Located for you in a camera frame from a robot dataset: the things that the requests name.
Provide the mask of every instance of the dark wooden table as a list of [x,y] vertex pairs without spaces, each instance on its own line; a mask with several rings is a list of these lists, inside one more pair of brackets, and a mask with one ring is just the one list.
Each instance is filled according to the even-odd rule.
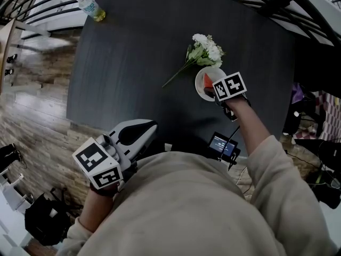
[[[247,97],[278,138],[294,75],[294,37],[274,21],[233,0],[97,0],[107,13],[88,18],[77,47],[67,117],[111,130],[121,121],[154,119],[170,143],[184,135],[207,142],[237,127],[203,100],[194,79],[201,67],[161,86],[184,64],[195,33],[211,34],[227,53],[222,69],[240,71]],[[239,133],[234,137],[242,142]],[[241,143],[242,155],[245,154]]]

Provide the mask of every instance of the shoe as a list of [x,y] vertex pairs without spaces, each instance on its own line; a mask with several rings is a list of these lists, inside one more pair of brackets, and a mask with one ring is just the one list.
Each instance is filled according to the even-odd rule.
[[7,75],[13,75],[13,73],[14,73],[14,69],[13,69],[13,68],[11,68],[11,69],[6,69],[6,70],[5,70],[5,76],[7,76]]
[[7,58],[6,62],[7,63],[13,63],[18,57],[18,54],[14,54],[13,56],[10,56]]

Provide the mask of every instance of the black and white marker cube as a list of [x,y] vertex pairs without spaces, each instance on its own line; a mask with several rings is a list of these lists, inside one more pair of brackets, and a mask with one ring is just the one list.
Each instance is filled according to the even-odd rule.
[[79,147],[72,157],[96,189],[123,179],[119,163],[93,138]]
[[213,83],[219,101],[227,100],[246,92],[246,87],[239,72],[224,77]]

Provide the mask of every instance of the green leaf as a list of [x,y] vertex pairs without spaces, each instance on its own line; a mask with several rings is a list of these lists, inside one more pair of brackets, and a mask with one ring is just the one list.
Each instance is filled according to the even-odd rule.
[[187,48],[186,59],[188,58],[188,54],[190,54],[191,52],[192,52],[192,46],[189,45]]
[[199,57],[201,57],[201,55],[203,54],[204,52],[204,48],[203,46],[199,46],[197,47],[196,49],[193,49],[192,52],[189,54],[188,58],[191,60],[191,59],[197,59]]
[[197,64],[200,66],[211,66],[214,65],[214,62],[207,58],[199,58]]

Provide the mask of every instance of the small screen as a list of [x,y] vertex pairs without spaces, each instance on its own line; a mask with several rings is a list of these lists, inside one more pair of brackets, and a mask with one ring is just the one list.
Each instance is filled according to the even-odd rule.
[[[225,147],[225,144],[226,140],[223,140],[215,135],[209,147],[221,153]],[[234,148],[235,145],[229,142],[225,148],[224,155],[231,156]]]

